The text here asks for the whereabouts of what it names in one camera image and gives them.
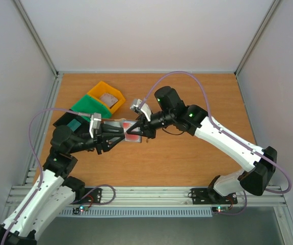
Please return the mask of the brown leather card holder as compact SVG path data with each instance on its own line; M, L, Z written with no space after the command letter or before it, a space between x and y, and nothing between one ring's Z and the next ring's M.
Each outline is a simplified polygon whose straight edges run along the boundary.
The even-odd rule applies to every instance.
M120 125L122 127L123 121L124 120L130 120L130 119L103 119L102 122L104 124L111 124L111 125Z

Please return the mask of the red white credit card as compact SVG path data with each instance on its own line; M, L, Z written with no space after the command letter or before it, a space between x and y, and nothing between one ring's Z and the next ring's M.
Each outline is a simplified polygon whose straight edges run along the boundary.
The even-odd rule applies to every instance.
M123 127L123 130L124 130L125 141L141 143L142 142L142 137L141 136L127 133L127 130L131 126L133 126L135 123L136 123L135 120L124 120L123 121L122 127Z

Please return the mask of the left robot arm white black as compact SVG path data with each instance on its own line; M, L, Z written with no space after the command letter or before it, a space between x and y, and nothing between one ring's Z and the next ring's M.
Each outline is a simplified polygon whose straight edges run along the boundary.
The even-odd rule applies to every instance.
M0 224L0 244L37 244L56 216L68 205L86 197L85 183L70 173L77 163L73 153L108 152L125 138L122 127L101 124L91 132L76 135L67 125L54 129L49 156L29 193Z

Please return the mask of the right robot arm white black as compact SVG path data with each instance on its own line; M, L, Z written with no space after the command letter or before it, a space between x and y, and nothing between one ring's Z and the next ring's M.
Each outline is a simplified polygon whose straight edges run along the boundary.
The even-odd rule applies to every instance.
M131 110L137 113L137 121L127 133L148 139L156 137L158 129L175 126L182 132L205 140L236 161L241 169L229 175L214 177L207 188L209 199L220 202L225 196L247 191L261 196L276 168L277 151L271 146L263 149L235 135L209 117L208 112L197 105L185 105L175 89L165 86L158 89L155 98L161 108L153 113L140 99L135 99Z

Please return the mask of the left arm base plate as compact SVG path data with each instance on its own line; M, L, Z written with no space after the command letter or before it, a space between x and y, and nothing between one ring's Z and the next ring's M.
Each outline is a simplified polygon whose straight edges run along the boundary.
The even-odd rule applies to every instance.
M75 200L72 204L74 205L89 205L89 204L100 204L102 198L102 189L96 188L85 188L83 198L81 200Z

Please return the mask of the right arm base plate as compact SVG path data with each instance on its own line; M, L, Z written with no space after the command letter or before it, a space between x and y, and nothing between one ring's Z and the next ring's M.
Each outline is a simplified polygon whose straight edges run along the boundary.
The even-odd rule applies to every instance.
M230 205L237 204L236 193L222 197L218 194L209 193L207 188L192 188L188 193L193 205Z

